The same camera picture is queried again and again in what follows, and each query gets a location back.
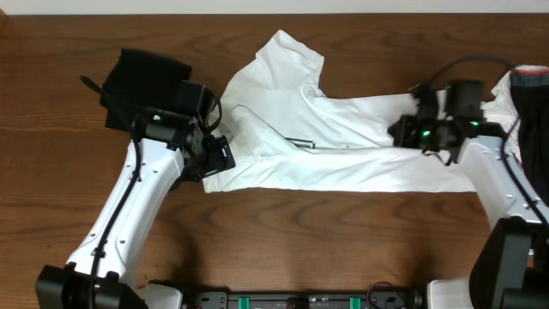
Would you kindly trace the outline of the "white printed t-shirt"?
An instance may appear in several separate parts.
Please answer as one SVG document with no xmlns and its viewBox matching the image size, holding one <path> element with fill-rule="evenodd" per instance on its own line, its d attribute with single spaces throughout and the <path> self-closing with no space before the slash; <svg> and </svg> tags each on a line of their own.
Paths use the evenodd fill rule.
<svg viewBox="0 0 549 309">
<path fill-rule="evenodd" d="M 394 146 L 388 128 L 414 112 L 409 95 L 329 98 L 319 87 L 323 64 L 322 55 L 278 31 L 233 76 L 219 132 L 236 165 L 205 179 L 206 192 L 472 190 L 457 167 Z"/>
</svg>

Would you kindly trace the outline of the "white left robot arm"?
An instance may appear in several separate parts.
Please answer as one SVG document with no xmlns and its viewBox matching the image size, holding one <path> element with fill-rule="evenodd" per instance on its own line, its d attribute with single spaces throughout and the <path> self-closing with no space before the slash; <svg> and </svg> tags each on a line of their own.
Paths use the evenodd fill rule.
<svg viewBox="0 0 549 309">
<path fill-rule="evenodd" d="M 166 115 L 127 125 L 123 170 L 97 221 L 64 267 L 46 265 L 35 291 L 42 308 L 181 308 L 184 294 L 164 283 L 136 288 L 142 249 L 166 194 L 235 166 L 225 136 L 202 131 L 198 118 Z"/>
</svg>

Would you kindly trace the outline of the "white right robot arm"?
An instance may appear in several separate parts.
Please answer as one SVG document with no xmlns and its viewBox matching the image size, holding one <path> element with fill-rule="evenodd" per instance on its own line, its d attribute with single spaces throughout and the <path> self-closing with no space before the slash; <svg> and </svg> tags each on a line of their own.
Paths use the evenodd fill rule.
<svg viewBox="0 0 549 309">
<path fill-rule="evenodd" d="M 506 148 L 498 123 L 405 115 L 388 128 L 397 147 L 449 152 L 473 184 L 491 226 L 470 274 L 429 282 L 426 308 L 546 308 L 548 212 Z"/>
</svg>

